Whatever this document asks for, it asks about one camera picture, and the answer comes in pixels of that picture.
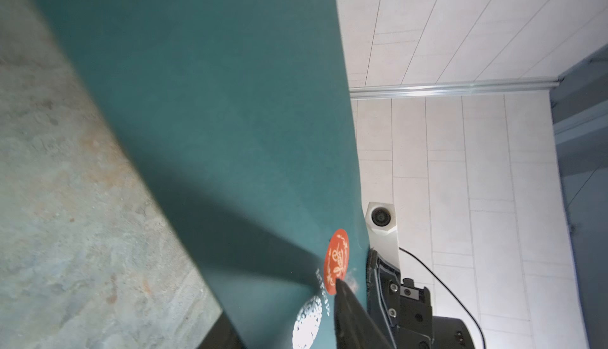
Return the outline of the dark green envelope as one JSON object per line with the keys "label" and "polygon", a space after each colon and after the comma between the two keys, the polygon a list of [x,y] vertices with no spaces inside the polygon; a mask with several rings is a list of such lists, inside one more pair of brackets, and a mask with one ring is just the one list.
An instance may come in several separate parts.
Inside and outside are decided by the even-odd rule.
{"label": "dark green envelope", "polygon": [[33,0],[248,348],[334,348],[369,247],[336,0]]}

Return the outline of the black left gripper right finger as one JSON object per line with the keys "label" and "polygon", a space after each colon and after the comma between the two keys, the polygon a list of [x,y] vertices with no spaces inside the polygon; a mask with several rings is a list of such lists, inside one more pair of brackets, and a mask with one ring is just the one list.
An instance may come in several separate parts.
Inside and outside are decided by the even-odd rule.
{"label": "black left gripper right finger", "polygon": [[334,298],[334,329],[338,349],[390,348],[352,290],[341,279],[336,281]]}

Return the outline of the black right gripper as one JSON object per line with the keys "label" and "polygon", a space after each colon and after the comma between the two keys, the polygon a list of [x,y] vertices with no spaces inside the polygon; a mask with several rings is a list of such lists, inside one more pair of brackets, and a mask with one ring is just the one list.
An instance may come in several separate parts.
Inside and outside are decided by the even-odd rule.
{"label": "black right gripper", "polygon": [[367,312],[392,348],[473,348],[465,323],[433,314],[430,290],[371,249],[367,256]]}

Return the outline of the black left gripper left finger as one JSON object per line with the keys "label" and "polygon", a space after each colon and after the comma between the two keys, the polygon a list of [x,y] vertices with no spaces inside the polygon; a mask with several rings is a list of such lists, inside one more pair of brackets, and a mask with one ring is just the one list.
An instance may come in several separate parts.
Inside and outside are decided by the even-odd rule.
{"label": "black left gripper left finger", "polygon": [[198,347],[199,349],[245,349],[234,326],[222,313]]}

